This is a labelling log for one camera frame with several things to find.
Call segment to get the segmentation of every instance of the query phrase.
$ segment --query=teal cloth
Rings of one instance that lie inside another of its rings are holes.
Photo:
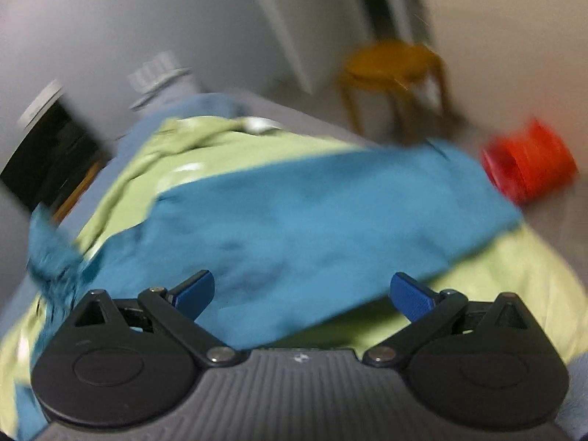
[[[246,349],[384,296],[395,272],[416,279],[445,272],[520,219],[477,162],[442,142],[278,163],[175,187],[89,263],[35,212],[29,265],[48,316],[33,360],[91,288],[131,298],[208,269],[215,299],[197,322]]]

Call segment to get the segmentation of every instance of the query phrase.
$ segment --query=door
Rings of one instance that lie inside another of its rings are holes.
[[[371,38],[361,0],[257,1],[308,93],[332,81],[353,48]]]

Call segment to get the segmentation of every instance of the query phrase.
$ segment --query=light green blanket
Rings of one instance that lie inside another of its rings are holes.
[[[274,131],[244,132],[241,120],[203,116],[169,119],[142,147],[99,204],[76,243],[91,257],[110,236],[142,222],[158,194],[182,183],[295,157],[355,150],[333,139]],[[430,281],[471,300],[515,291],[565,361],[588,350],[588,302],[574,272],[525,225],[502,234],[480,253]],[[45,320],[35,303],[0,346],[0,430],[15,436],[14,383],[30,384],[30,351]],[[408,321],[380,300],[274,344],[280,347],[353,347],[359,356]]]

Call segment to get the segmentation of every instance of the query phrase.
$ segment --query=wooden furniture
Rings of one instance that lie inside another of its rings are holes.
[[[35,117],[0,180],[31,212],[41,203],[61,222],[108,161],[101,142],[60,96]]]
[[[362,89],[389,94],[401,116],[403,140],[413,140],[415,97],[411,89],[429,75],[437,81],[443,113],[449,115],[451,108],[443,61],[426,46],[391,40],[352,54],[339,76],[339,88],[354,132],[360,136],[365,134],[352,92],[353,89]]]
[[[58,209],[53,214],[53,220],[56,223],[63,221],[67,217],[67,215],[72,211],[75,204],[78,202],[79,198],[82,197],[83,193],[87,191],[90,187],[98,173],[104,168],[105,160],[99,159],[95,163],[93,163],[92,167],[88,169],[85,177],[82,181],[78,184],[78,186],[73,190],[73,192],[68,196],[68,198],[58,207]]]

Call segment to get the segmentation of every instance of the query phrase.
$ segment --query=wooden stool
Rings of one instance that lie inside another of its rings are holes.
[[[415,101],[411,87],[423,82],[428,75],[437,80],[443,113],[449,115],[451,108],[443,61],[426,46],[385,41],[352,54],[339,76],[339,88],[354,132],[360,136],[365,134],[352,95],[352,88],[357,88],[394,96],[393,103],[399,103],[403,140],[411,140],[415,132]]]

